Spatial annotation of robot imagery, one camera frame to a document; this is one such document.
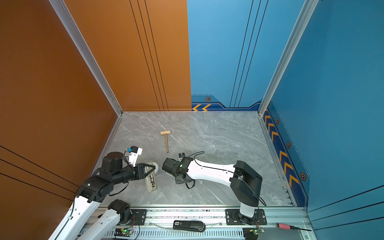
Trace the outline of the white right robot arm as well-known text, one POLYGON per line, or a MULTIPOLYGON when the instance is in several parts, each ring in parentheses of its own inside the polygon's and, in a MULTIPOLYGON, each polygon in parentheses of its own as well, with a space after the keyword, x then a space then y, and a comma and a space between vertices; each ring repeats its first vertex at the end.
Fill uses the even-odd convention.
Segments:
POLYGON ((162 170, 174 176, 177 185, 205 180, 231 188, 240 201, 240 222, 256 225, 259 219, 256 209, 260 203, 266 206, 260 197, 263 177, 244 161, 237 161, 234 165, 217 165, 197 160, 196 157, 203 153, 200 151, 187 157, 180 154, 178 160, 167 158, 162 170))

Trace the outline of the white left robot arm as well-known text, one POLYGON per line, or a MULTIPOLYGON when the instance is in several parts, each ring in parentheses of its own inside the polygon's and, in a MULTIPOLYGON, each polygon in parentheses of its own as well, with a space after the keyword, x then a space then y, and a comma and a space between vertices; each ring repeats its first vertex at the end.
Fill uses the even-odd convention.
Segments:
POLYGON ((85 233, 80 233, 106 196, 114 196, 115 185, 145 179, 158 169, 154 165, 138 164, 136 160, 140 154, 141 149, 137 148, 130 149, 128 156, 120 152, 108 153, 103 158, 102 166, 78 188, 73 204, 50 239, 101 240, 117 224, 128 223, 132 219, 130 204, 115 200, 96 223, 85 233))

